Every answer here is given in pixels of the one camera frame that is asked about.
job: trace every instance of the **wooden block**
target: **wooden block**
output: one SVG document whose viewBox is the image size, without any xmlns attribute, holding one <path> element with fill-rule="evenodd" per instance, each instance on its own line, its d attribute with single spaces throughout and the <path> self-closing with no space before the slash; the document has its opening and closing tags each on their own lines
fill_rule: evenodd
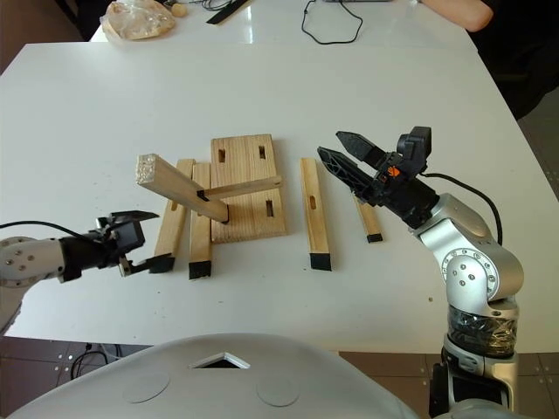
<svg viewBox="0 0 559 419">
<path fill-rule="evenodd" d="M 211 142 L 211 187 L 276 176 L 270 134 L 216 138 Z M 278 189 L 225 198 L 228 224 L 211 223 L 213 243 L 229 243 L 286 234 Z"/>
<path fill-rule="evenodd" d="M 217 199 L 231 198 L 232 196 L 253 194 L 261 190 L 276 189 L 281 187 L 281 185 L 281 176 L 272 176 L 266 179 L 258 179 L 257 181 L 241 182 L 229 186 L 204 189 L 204 197 L 210 201 L 215 201 Z"/>
<path fill-rule="evenodd" d="M 322 271 L 332 271 L 316 160 L 300 159 L 300 174 L 305 215 L 307 216 L 311 267 Z"/>
<path fill-rule="evenodd" d="M 229 220 L 227 205 L 221 201 L 206 202 L 197 195 L 204 189 L 159 155 L 140 155 L 136 166 L 136 183 L 158 195 L 180 203 L 213 220 Z"/>
<path fill-rule="evenodd" d="M 179 160 L 176 168 L 185 176 L 192 177 L 192 166 L 194 160 Z M 186 218 L 186 208 L 174 201 L 168 200 L 159 229 L 159 237 L 155 245 L 154 256 L 170 253 L 170 257 L 163 260 L 160 264 L 153 266 L 150 273 L 163 273 L 172 271 L 175 264 L 175 257 L 181 243 L 181 235 L 183 234 L 184 220 Z"/>
<path fill-rule="evenodd" d="M 355 205 L 357 205 L 359 216 L 361 217 L 363 227 L 365 228 L 365 233 L 367 233 L 367 241 L 369 243 L 382 242 L 383 235 L 381 234 L 381 229 L 378 226 L 375 209 L 367 203 L 361 203 L 355 195 L 353 196 L 353 199 L 355 200 Z"/>
<path fill-rule="evenodd" d="M 203 188 L 209 188 L 211 165 L 194 165 L 193 180 Z M 211 275 L 211 220 L 195 211 L 190 213 L 190 259 L 189 278 L 205 278 Z"/>
</svg>

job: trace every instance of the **black tip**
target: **black tip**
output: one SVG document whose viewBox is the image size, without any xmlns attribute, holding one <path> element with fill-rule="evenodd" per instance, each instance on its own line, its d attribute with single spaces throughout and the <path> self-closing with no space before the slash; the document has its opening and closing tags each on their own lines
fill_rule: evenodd
<svg viewBox="0 0 559 419">
<path fill-rule="evenodd" d="M 359 134 L 338 131 L 335 133 L 335 136 L 338 137 L 343 147 L 348 150 L 348 153 L 359 161 L 363 161 L 374 147 L 369 140 Z"/>
<path fill-rule="evenodd" d="M 377 234 L 369 234 L 367 236 L 367 241 L 369 243 L 374 243 L 374 242 L 382 242 L 383 241 L 383 235 L 381 233 L 377 233 Z"/>
<path fill-rule="evenodd" d="M 154 264 L 152 267 L 149 268 L 149 273 L 165 273 L 173 270 L 175 266 L 175 258 L 173 256 L 169 256 L 168 258 L 161 258 Z"/>
<path fill-rule="evenodd" d="M 207 278 L 211 276 L 211 261 L 189 263 L 189 279 Z"/>
<path fill-rule="evenodd" d="M 311 268 L 319 271 L 332 271 L 329 253 L 311 253 Z"/>
</svg>

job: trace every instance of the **black cable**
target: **black cable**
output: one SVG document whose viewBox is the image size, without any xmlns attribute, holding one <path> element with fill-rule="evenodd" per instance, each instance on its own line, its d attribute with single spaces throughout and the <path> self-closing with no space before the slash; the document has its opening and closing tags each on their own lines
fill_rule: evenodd
<svg viewBox="0 0 559 419">
<path fill-rule="evenodd" d="M 300 29 L 303 31 L 303 33 L 306 33 L 309 37 L 311 37 L 313 41 L 316 42 L 317 44 L 320 45 L 351 44 L 359 36 L 359 31 L 361 30 L 361 27 L 363 25 L 363 19 L 357 16 L 355 13 L 353 13 L 350 9 L 348 9 L 346 5 L 343 3 L 343 0 L 338 0 L 338 1 L 340 3 L 340 6 L 343 7 L 343 9 L 345 9 L 347 13 L 349 13 L 355 19 L 359 20 L 359 27 L 357 28 L 357 31 L 355 32 L 353 38 L 350 39 L 349 41 L 331 41 L 331 42 L 319 41 L 311 32 L 305 29 L 305 20 L 307 19 L 308 6 L 310 5 L 310 3 L 316 3 L 316 0 L 309 0 L 307 6 L 305 6 L 305 9 L 303 10 L 303 21 L 300 24 Z"/>
<path fill-rule="evenodd" d="M 89 237 L 86 236 L 82 236 L 79 233 L 76 233 L 75 231 L 72 230 L 68 230 L 65 227 L 62 227 L 61 225 L 58 224 L 54 224 L 54 223 L 48 223 L 46 221 L 35 221 L 35 220 L 30 220 L 30 221 L 16 221 L 14 223 L 6 223 L 6 224 L 0 224 L 0 230 L 1 229 L 5 229 L 7 227 L 13 227 L 15 225 L 44 225 L 46 227 L 51 227 L 52 229 L 56 229 L 56 230 L 60 230 L 60 231 L 64 231 L 66 234 L 69 234 L 70 236 L 74 236 L 76 238 L 80 238 L 82 240 L 85 240 L 87 242 L 93 243 L 95 245 L 98 245 L 99 243 L 95 242 L 94 240 L 92 240 Z"/>
<path fill-rule="evenodd" d="M 74 360 L 74 362 L 72 363 L 72 367 L 70 368 L 70 380 L 74 380 L 76 378 L 78 378 L 81 375 L 81 367 L 82 367 L 82 363 L 83 360 L 86 356 L 88 355 L 103 355 L 103 358 L 105 359 L 105 365 L 108 364 L 108 358 L 105 355 L 104 352 L 102 351 L 89 351 L 86 350 L 82 355 L 80 355 L 78 358 L 76 358 Z"/>
<path fill-rule="evenodd" d="M 487 205 L 489 205 L 489 207 L 491 208 L 491 211 L 493 212 L 493 216 L 495 217 L 495 224 L 497 224 L 497 243 L 500 244 L 501 246 L 503 245 L 503 227 L 502 227 L 502 224 L 500 222 L 499 211 L 497 210 L 497 206 L 493 203 L 493 201 L 491 200 L 491 198 L 489 196 L 487 196 L 483 192 L 477 190 L 476 188 L 474 188 L 474 187 L 472 187 L 472 186 L 470 186 L 466 183 L 463 183 L 463 182 L 459 181 L 458 179 L 455 179 L 455 178 L 453 178 L 452 176 L 449 176 L 449 175 L 443 175 L 442 173 L 424 173 L 424 174 L 421 174 L 421 176 L 423 176 L 423 177 L 440 177 L 441 179 L 445 179 L 446 181 L 457 184 L 461 188 L 469 190 L 470 192 L 474 193 L 475 195 L 477 195 L 481 199 L 483 199 L 487 203 Z"/>
</svg>

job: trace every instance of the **wooden stick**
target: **wooden stick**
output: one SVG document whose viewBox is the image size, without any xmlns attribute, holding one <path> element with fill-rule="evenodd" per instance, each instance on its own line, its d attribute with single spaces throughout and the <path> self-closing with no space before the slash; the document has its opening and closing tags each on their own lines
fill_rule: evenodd
<svg viewBox="0 0 559 419">
<path fill-rule="evenodd" d="M 232 196 L 252 194 L 262 190 L 277 189 L 281 187 L 281 185 L 281 176 L 272 176 L 266 179 L 258 179 L 257 181 L 234 183 L 232 185 L 204 189 L 203 193 L 204 197 L 210 201 L 215 201 L 217 199 L 231 198 Z"/>
<path fill-rule="evenodd" d="M 381 229 L 378 226 L 375 209 L 367 203 L 361 203 L 355 195 L 353 198 L 355 200 L 355 204 L 357 205 L 357 209 L 359 210 L 361 221 L 363 221 L 363 227 L 367 233 L 367 241 L 369 243 L 382 242 L 383 235 L 381 234 Z"/>
<path fill-rule="evenodd" d="M 212 220 L 221 223 L 229 220 L 229 211 L 225 203 L 204 201 L 197 195 L 197 191 L 204 188 L 183 175 L 159 155 L 138 156 L 136 183 Z"/>
<path fill-rule="evenodd" d="M 307 216 L 311 267 L 322 271 L 332 271 L 316 160 L 300 159 L 300 172 L 303 202 Z"/>
<path fill-rule="evenodd" d="M 192 177 L 192 166 L 194 160 L 179 160 L 176 168 L 185 176 Z M 172 271 L 175 265 L 175 258 L 181 243 L 183 234 L 184 220 L 186 218 L 186 208 L 174 201 L 168 200 L 163 214 L 163 220 L 159 229 L 159 237 L 155 245 L 154 256 L 170 253 L 160 264 L 153 266 L 150 273 L 163 273 Z"/>
<path fill-rule="evenodd" d="M 209 163 L 194 166 L 193 180 L 203 188 L 209 188 Z M 190 259 L 189 279 L 205 278 L 211 275 L 211 220 L 195 211 L 190 213 Z"/>
</svg>

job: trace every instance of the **tile floor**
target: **tile floor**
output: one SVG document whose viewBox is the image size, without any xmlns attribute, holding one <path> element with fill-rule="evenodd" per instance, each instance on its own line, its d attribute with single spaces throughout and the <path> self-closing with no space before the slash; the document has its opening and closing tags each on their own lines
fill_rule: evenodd
<svg viewBox="0 0 559 419">
<path fill-rule="evenodd" d="M 121 347 L 124 356 L 145 348 Z M 110 344 L 106 348 L 114 350 Z M 84 342 L 0 340 L 0 416 L 70 381 L 72 363 L 85 349 Z M 100 345 L 93 344 L 92 350 L 100 350 Z M 432 365 L 440 359 L 438 354 L 341 352 L 340 356 L 400 397 L 420 417 L 429 417 L 429 379 Z M 104 363 L 101 355 L 88 357 L 83 374 Z M 519 376 L 521 413 L 559 419 L 559 354 L 522 354 Z"/>
</svg>

